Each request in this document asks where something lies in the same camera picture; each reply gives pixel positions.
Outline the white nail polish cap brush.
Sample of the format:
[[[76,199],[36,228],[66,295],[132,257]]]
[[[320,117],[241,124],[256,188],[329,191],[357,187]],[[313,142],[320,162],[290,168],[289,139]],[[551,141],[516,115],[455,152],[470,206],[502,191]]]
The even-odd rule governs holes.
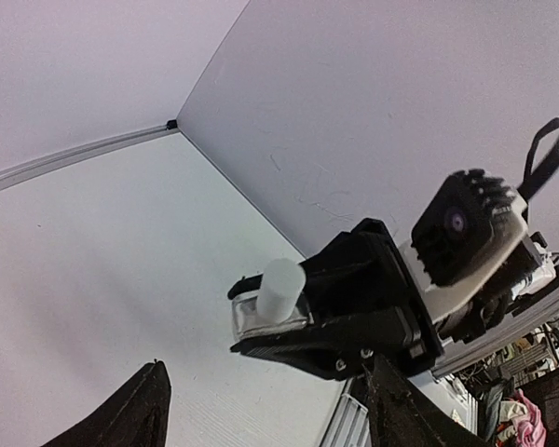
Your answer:
[[[287,320],[306,285],[302,266],[290,259],[276,259],[265,268],[256,299],[258,315],[279,324]]]

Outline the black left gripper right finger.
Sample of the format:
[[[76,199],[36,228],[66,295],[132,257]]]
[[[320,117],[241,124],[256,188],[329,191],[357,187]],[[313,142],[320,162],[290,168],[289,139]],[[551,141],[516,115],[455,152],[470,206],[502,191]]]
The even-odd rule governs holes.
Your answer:
[[[376,354],[364,365],[367,409],[373,446],[485,446]]]

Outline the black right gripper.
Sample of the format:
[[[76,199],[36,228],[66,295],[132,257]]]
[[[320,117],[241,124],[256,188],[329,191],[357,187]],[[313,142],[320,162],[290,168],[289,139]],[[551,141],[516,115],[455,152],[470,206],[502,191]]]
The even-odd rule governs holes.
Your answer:
[[[386,225],[365,218],[303,261],[315,324],[255,336],[230,351],[282,363],[323,380],[359,376],[390,360],[406,377],[431,369],[443,347]],[[263,275],[243,277],[228,298],[258,291]]]

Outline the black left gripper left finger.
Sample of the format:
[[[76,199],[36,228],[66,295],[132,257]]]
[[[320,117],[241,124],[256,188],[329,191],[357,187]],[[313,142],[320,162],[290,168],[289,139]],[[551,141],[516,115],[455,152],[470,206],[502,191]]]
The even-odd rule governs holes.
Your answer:
[[[148,362],[93,413],[47,445],[164,447],[170,401],[171,384],[165,363]]]

